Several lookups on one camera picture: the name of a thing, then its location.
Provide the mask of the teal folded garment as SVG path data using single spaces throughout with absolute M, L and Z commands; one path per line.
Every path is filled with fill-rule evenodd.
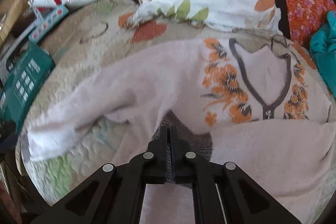
M 326 23 L 311 37 L 309 45 L 311 58 L 334 97 L 336 91 L 335 32 L 335 11 L 329 11 L 326 15 Z

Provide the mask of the quilted heart pattern bedspread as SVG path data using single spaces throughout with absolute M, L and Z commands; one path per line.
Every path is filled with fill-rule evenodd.
M 35 98 L 25 120 L 29 124 L 59 102 L 86 77 L 132 53 L 173 39 L 204 38 L 214 31 L 159 19 L 135 30 L 118 19 L 136 9 L 132 0 L 102 0 L 68 16 L 43 42 L 55 69 Z M 33 194 L 53 205 L 116 154 L 128 125 L 101 118 L 69 151 L 47 160 L 31 161 L 25 143 L 15 149 L 17 168 L 34 185 Z

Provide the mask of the pale pink floral sweater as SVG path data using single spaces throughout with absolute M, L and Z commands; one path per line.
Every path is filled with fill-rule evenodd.
M 334 161 L 334 104 L 301 55 L 249 52 L 234 38 L 165 42 L 100 69 L 30 123 L 30 160 L 66 153 L 101 118 L 126 127 L 114 164 L 144 151 L 166 121 L 302 223 L 312 223 Z

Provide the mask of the light blue toy board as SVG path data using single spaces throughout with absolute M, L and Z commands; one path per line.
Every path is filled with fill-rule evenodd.
M 69 13 L 69 10 L 65 5 L 59 5 L 52 9 L 35 27 L 35 29 L 29 34 L 29 41 L 38 44 L 42 38 L 46 36 L 61 22 Z

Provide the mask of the green box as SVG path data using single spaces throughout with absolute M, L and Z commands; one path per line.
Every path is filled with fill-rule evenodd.
M 13 121 L 17 134 L 54 67 L 51 56 L 36 44 L 30 43 L 9 74 L 1 94 L 1 118 L 4 122 Z

